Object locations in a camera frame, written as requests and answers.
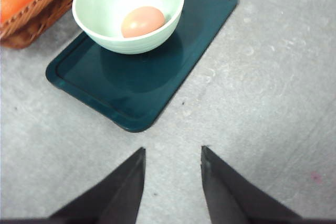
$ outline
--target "egg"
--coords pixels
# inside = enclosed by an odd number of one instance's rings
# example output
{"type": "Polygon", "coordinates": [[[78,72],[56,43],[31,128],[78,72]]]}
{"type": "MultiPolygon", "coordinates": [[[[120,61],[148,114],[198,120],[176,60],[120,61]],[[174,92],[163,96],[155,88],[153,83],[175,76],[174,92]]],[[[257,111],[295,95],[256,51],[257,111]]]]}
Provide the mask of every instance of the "egg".
{"type": "Polygon", "coordinates": [[[125,38],[141,36],[155,31],[165,23],[163,13],[152,6],[143,6],[126,15],[121,24],[125,38]]]}

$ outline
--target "dark green tray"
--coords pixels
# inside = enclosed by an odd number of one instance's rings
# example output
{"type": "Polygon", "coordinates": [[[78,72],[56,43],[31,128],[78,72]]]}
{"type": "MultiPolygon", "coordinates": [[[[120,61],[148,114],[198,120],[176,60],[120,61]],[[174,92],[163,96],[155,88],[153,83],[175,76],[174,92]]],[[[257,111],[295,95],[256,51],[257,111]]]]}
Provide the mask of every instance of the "dark green tray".
{"type": "Polygon", "coordinates": [[[160,47],[140,55],[108,51],[80,34],[46,70],[47,79],[123,129],[152,125],[202,56],[238,0],[185,0],[160,47]]]}

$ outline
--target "bowl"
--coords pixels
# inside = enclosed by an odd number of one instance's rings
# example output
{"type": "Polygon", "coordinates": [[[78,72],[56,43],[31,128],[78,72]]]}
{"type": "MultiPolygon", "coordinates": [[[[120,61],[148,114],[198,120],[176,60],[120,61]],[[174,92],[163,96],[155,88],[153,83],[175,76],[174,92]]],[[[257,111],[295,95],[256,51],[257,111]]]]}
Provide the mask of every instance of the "bowl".
{"type": "Polygon", "coordinates": [[[73,0],[76,23],[102,47],[121,54],[140,54],[163,44],[175,30],[184,0],[73,0]],[[165,24],[137,37],[124,38],[121,24],[126,15],[141,6],[159,9],[165,24]]]}

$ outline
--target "basket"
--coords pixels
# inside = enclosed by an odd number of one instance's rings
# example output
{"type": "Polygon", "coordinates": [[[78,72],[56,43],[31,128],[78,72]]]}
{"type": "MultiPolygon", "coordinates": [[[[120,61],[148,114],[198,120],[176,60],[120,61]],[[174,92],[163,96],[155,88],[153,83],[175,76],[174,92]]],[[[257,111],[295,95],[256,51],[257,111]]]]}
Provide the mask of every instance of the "basket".
{"type": "Polygon", "coordinates": [[[72,5],[72,0],[32,0],[0,25],[1,45],[25,48],[58,20],[72,5]]]}

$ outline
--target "concrete floor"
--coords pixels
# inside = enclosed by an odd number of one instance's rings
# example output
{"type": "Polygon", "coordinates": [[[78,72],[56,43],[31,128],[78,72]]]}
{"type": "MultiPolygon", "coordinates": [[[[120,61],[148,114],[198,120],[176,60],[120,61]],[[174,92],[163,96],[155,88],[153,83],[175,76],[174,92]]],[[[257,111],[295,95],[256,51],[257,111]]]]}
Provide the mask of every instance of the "concrete floor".
{"type": "Polygon", "coordinates": [[[50,215],[144,146],[137,223],[210,223],[204,144],[298,214],[336,218],[335,17],[335,0],[240,0],[157,122],[136,134],[45,78],[80,33],[70,12],[30,47],[2,48],[1,218],[50,215]]]}

